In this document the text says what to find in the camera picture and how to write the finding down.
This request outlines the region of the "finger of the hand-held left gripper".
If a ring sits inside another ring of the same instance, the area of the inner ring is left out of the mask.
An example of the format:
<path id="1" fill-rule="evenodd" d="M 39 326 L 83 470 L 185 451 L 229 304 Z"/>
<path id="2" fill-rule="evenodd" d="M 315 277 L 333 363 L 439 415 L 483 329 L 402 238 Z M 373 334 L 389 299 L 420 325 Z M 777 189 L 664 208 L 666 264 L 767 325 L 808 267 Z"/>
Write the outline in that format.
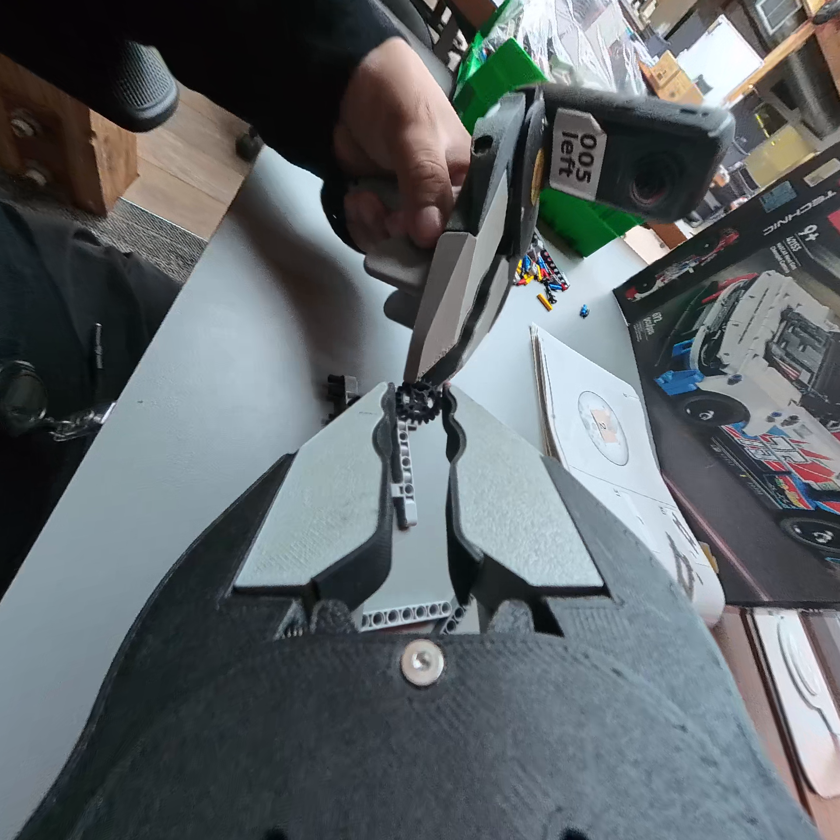
<path id="1" fill-rule="evenodd" d="M 508 178 L 501 177 L 478 234 L 445 232 L 437 242 L 408 347 L 404 382 L 424 373 L 455 346 L 479 284 L 498 253 L 508 210 Z"/>
<path id="2" fill-rule="evenodd" d="M 479 284 L 455 346 L 423 374 L 425 383 L 439 387 L 463 369 L 498 319 L 510 287 L 509 259 L 496 256 Z"/>

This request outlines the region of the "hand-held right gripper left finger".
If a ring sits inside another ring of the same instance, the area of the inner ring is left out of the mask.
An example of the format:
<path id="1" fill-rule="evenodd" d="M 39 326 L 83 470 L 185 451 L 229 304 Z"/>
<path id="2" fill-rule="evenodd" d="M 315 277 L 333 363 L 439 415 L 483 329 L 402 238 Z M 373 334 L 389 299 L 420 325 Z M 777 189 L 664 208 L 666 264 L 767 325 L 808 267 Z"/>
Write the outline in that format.
<path id="1" fill-rule="evenodd" d="M 392 567 L 395 387 L 376 385 L 300 447 L 234 588 L 372 595 Z"/>

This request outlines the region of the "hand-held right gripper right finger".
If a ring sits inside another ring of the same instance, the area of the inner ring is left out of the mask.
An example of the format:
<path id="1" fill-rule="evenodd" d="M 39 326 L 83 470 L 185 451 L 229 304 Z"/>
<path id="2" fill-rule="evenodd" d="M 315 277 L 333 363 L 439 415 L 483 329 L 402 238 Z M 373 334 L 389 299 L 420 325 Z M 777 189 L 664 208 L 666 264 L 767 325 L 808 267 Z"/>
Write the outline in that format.
<path id="1" fill-rule="evenodd" d="M 444 395 L 450 534 L 488 584 L 505 571 L 527 590 L 603 590 L 541 452 L 458 387 Z"/>

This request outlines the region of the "short grey lego beam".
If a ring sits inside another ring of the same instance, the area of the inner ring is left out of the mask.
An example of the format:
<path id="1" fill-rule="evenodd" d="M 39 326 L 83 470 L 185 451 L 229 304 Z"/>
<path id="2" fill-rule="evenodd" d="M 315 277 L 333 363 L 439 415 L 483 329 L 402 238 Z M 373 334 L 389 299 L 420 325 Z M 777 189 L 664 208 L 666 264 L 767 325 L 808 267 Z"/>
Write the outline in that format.
<path id="1" fill-rule="evenodd" d="M 391 493 L 396 524 L 401 531 L 417 525 L 415 479 L 409 439 L 410 433 L 416 430 L 416 425 L 398 418 L 392 435 Z"/>

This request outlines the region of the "black lego gear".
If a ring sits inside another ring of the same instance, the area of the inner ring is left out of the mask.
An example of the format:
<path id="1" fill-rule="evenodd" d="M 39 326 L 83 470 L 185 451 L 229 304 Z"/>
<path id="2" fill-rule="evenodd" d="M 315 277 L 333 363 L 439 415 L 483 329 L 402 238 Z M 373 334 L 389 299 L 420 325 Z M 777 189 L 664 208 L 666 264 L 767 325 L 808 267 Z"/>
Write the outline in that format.
<path id="1" fill-rule="evenodd" d="M 396 417 L 410 425 L 428 424 L 441 411 L 441 397 L 441 391 L 424 381 L 402 383 L 395 389 Z"/>

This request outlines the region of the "person's left forearm black sleeve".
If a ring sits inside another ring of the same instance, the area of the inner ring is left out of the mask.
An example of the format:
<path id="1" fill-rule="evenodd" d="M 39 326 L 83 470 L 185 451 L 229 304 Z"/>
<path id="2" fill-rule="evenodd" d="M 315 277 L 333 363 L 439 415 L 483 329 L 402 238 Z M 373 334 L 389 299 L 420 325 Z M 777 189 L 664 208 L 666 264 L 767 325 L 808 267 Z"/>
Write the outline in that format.
<path id="1" fill-rule="evenodd" d="M 377 2 L 11 1 L 2 53 L 131 131 L 150 118 L 115 97 L 130 43 L 156 49 L 174 79 L 254 126 L 288 162 L 326 180 L 352 74 L 400 38 Z"/>

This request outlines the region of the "pile of loose lego pieces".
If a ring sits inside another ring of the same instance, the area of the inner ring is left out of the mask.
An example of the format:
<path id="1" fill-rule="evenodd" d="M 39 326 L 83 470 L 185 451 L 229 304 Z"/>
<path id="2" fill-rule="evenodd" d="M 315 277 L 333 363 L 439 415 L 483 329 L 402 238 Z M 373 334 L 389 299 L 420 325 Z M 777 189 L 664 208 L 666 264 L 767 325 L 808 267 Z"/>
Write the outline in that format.
<path id="1" fill-rule="evenodd" d="M 527 287 L 539 285 L 542 292 L 549 297 L 553 306 L 558 301 L 559 294 L 567 291 L 570 287 L 565 274 L 553 261 L 549 251 L 540 242 L 530 245 L 523 257 L 520 258 L 514 273 L 512 285 L 514 287 Z"/>

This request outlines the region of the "open lego instruction booklet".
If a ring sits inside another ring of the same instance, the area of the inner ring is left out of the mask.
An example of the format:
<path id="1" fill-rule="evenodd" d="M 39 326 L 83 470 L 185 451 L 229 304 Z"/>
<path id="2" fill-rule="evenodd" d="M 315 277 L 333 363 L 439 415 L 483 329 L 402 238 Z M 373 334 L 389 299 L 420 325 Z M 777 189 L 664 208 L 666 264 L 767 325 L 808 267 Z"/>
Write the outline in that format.
<path id="1" fill-rule="evenodd" d="M 535 323 L 530 335 L 546 453 L 651 550 L 714 627 L 725 606 L 717 566 L 659 471 L 634 388 Z"/>

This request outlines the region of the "long grey lego beam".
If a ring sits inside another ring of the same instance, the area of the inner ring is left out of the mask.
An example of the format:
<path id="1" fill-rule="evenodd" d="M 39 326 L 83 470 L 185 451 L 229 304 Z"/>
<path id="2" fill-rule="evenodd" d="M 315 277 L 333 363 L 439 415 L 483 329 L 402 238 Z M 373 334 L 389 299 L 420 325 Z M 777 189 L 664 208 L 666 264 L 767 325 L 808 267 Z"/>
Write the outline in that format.
<path id="1" fill-rule="evenodd" d="M 436 624 L 456 606 L 456 602 L 422 602 L 403 606 L 366 610 L 360 619 L 362 632 L 381 631 L 414 624 Z"/>

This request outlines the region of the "person's left hand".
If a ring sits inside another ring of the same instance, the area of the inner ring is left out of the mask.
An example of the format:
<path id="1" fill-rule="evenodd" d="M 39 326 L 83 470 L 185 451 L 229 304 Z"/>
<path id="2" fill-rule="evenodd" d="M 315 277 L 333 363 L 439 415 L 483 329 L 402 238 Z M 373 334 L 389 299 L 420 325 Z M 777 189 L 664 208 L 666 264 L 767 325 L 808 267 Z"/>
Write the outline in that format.
<path id="1" fill-rule="evenodd" d="M 366 253 L 407 236 L 432 248 L 444 232 L 469 168 L 471 140 L 444 91 L 403 38 L 369 52 L 343 94 L 333 132 L 339 169 L 350 179 L 392 177 L 396 210 L 369 191 L 343 201 L 346 224 Z"/>

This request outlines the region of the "cardboard box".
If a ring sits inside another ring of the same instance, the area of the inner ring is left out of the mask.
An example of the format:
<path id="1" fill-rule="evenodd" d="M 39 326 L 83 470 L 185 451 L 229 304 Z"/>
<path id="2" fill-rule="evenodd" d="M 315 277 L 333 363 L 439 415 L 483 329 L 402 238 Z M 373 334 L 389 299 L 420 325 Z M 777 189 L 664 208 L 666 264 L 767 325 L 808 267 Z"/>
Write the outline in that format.
<path id="1" fill-rule="evenodd" d="M 691 106 L 703 104 L 703 94 L 670 51 L 665 51 L 653 65 L 646 65 L 640 61 L 639 66 L 646 82 L 658 98 Z"/>

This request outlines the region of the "green plastic bin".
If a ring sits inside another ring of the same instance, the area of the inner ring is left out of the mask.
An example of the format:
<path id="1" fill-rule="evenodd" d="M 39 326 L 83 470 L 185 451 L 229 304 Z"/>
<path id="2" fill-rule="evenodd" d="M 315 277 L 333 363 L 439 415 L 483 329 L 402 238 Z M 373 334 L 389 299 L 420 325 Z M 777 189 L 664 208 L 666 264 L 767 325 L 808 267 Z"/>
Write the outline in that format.
<path id="1" fill-rule="evenodd" d="M 478 34 L 459 65 L 454 107 L 467 130 L 472 132 L 476 121 L 503 95 L 542 81 L 545 81 L 543 72 L 515 40 L 488 52 L 484 38 Z M 641 217 L 550 188 L 542 191 L 539 220 L 582 257 L 593 255 L 644 224 Z"/>

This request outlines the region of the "person's legs dark trousers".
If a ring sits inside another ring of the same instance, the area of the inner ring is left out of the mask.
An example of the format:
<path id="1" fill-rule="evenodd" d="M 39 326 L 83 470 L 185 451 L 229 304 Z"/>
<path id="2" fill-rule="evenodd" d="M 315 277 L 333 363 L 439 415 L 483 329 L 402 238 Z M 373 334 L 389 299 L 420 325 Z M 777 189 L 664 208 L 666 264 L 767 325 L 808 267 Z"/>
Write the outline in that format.
<path id="1" fill-rule="evenodd" d="M 85 227 L 2 201 L 3 595 L 179 291 Z"/>

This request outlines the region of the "white instruction booklet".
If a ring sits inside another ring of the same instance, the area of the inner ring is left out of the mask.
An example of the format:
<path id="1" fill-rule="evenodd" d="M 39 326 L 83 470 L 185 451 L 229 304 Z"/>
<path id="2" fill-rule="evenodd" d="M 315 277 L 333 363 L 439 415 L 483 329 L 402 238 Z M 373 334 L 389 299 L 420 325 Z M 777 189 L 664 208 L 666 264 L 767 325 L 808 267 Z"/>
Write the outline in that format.
<path id="1" fill-rule="evenodd" d="M 824 800 L 839 796 L 839 716 L 798 612 L 748 610 L 771 691 L 805 782 Z"/>

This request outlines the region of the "wooden table leg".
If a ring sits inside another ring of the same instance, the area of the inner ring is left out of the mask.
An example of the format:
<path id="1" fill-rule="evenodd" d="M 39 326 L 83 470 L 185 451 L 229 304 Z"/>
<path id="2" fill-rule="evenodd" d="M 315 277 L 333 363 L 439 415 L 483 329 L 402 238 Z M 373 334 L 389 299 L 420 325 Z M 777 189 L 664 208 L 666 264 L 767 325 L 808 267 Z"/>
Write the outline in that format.
<path id="1" fill-rule="evenodd" d="M 1 57 L 2 171 L 105 217 L 139 177 L 133 133 Z"/>

